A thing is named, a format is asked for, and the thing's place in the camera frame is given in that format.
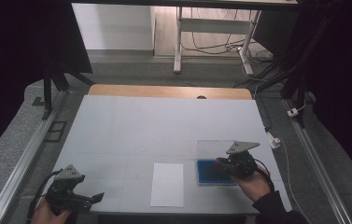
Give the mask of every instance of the table leg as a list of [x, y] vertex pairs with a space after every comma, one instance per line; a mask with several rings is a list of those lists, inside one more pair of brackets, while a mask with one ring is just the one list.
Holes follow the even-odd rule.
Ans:
[[251, 65], [249, 63], [248, 57], [247, 57], [247, 51], [248, 51], [248, 45], [249, 45], [249, 43], [251, 41], [252, 34], [254, 33], [254, 30], [255, 30], [255, 26], [257, 25], [257, 21], [258, 21], [259, 15], [260, 15], [260, 11], [257, 11], [255, 13], [255, 16], [254, 16], [253, 20], [250, 23], [250, 27], [248, 29], [248, 33], [246, 34], [245, 43], [243, 44], [243, 47], [241, 49], [239, 49], [239, 55], [240, 55], [240, 58], [242, 59], [243, 66], [245, 67], [246, 74], [248, 76], [254, 74], [252, 69], [251, 69]]
[[174, 73], [181, 72], [181, 25], [182, 25], [182, 7], [178, 8], [177, 15], [177, 30], [176, 30], [176, 53]]

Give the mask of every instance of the wooden table edge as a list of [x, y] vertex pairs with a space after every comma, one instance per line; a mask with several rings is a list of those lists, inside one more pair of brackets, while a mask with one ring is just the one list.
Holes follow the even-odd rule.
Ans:
[[173, 86], [135, 86], [135, 85], [92, 85], [88, 95], [170, 97], [197, 99], [252, 100], [247, 89], [173, 87]]

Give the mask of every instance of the aluminum rail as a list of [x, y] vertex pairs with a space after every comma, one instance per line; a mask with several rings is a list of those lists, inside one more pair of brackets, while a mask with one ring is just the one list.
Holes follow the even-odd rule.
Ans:
[[27, 144], [26, 149], [21, 154], [21, 158], [15, 166], [12, 174], [10, 175], [7, 183], [0, 193], [0, 222], [6, 213], [13, 196], [18, 190], [19, 184], [24, 178], [31, 161], [33, 160], [36, 152], [38, 151], [42, 141], [44, 140], [45, 134], [47, 133], [50, 124], [53, 122], [57, 113], [60, 111], [60, 107], [65, 99], [65, 92], [60, 91], [53, 102], [53, 108], [46, 120], [43, 120], [39, 125], [35, 133], [33, 134], [30, 142]]
[[[286, 100], [283, 100], [283, 104], [287, 110], [291, 109]], [[348, 214], [345, 204], [342, 201], [342, 198], [339, 195], [336, 187], [333, 185], [330, 177], [328, 176], [326, 168], [324, 167], [320, 157], [317, 155], [315, 147], [310, 141], [306, 130], [300, 126], [296, 119], [292, 119], [292, 125], [303, 145], [304, 152], [306, 153], [306, 156], [316, 173], [318, 182], [326, 194], [328, 202], [330, 203], [330, 206], [336, 218], [338, 219], [338, 222], [341, 224], [352, 224], [351, 217]]]

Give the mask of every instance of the white wall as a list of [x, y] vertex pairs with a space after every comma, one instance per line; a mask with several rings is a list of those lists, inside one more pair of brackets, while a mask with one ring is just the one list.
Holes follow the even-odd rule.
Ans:
[[154, 7], [73, 4], [86, 49], [154, 48]]

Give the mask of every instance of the motion capture controller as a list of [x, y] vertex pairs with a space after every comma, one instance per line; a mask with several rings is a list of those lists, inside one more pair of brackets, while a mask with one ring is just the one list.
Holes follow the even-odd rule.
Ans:
[[45, 197], [54, 213], [60, 213], [63, 209], [89, 213], [93, 204], [102, 201], [104, 193], [96, 194], [91, 198], [74, 193], [76, 185], [82, 183], [84, 179], [85, 175], [81, 175], [72, 164], [54, 177]]
[[258, 147], [260, 143], [235, 141], [226, 151], [228, 158], [217, 158], [218, 165], [228, 175], [245, 179], [258, 172], [268, 182], [271, 191], [275, 191], [274, 183], [269, 175], [262, 171], [255, 163], [255, 159], [248, 152], [249, 149]]

